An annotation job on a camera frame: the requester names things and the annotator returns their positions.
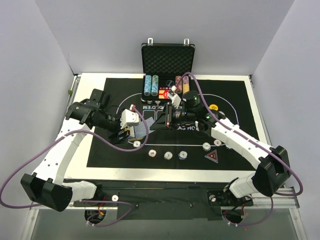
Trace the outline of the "yellow big blind button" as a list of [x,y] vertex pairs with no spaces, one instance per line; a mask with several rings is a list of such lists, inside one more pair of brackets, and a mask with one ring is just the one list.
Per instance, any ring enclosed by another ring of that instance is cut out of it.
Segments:
[[211,105],[209,106],[209,108],[210,108],[211,110],[215,110],[215,111],[218,111],[218,110],[219,110],[219,107],[218,107],[216,104],[211,104]]

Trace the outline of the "blue playing card deck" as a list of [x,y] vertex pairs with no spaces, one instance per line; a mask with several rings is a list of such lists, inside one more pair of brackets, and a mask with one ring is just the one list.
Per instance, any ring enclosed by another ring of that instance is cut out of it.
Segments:
[[128,133],[126,140],[128,142],[140,141],[146,136],[146,128],[142,125],[126,127],[124,129]]

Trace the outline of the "blue chip stack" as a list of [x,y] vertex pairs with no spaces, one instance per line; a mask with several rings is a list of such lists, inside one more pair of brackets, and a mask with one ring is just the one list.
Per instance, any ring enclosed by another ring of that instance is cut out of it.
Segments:
[[178,153],[178,159],[179,160],[186,160],[188,157],[188,153],[186,151],[180,151]]

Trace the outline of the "red triangular dealer marker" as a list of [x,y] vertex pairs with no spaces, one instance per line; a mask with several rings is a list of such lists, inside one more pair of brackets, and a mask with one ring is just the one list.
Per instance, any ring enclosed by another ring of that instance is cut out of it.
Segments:
[[219,162],[217,150],[213,150],[213,151],[209,152],[209,153],[206,154],[204,157],[205,157],[206,159],[214,162],[214,163],[218,163],[218,162]]

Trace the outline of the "grey chip stack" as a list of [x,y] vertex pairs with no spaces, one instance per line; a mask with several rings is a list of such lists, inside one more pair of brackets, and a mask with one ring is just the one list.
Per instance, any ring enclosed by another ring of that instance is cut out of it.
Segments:
[[172,159],[173,157],[173,154],[170,152],[170,151],[167,151],[164,153],[164,156],[163,156],[166,160],[170,160]]

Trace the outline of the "red chip stack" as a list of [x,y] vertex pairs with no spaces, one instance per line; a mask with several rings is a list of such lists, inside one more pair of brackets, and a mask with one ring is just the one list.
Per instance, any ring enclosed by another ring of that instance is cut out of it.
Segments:
[[157,155],[157,152],[156,152],[156,150],[151,149],[151,150],[148,152],[148,155],[153,158],[153,157],[155,157],[155,156]]

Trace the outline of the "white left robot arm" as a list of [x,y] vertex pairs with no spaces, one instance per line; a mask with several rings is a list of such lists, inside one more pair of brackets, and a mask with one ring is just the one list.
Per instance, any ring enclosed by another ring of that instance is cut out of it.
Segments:
[[93,128],[120,129],[120,120],[107,112],[110,95],[94,89],[90,98],[74,102],[68,108],[57,136],[43,161],[32,174],[24,174],[21,185],[31,201],[62,212],[71,202],[86,200],[97,206],[103,193],[89,181],[65,183],[64,176],[77,148]]

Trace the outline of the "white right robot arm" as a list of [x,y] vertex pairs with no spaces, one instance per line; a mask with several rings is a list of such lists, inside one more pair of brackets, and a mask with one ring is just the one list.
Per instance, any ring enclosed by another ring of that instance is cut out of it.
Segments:
[[255,193],[272,197],[291,176],[287,170],[288,152],[282,146],[272,147],[245,133],[222,113],[207,108],[195,90],[183,97],[172,91],[168,95],[171,102],[164,105],[162,113],[150,127],[152,131],[194,125],[196,131],[231,147],[255,169],[255,173],[236,177],[224,187],[226,203],[234,205],[241,198]]

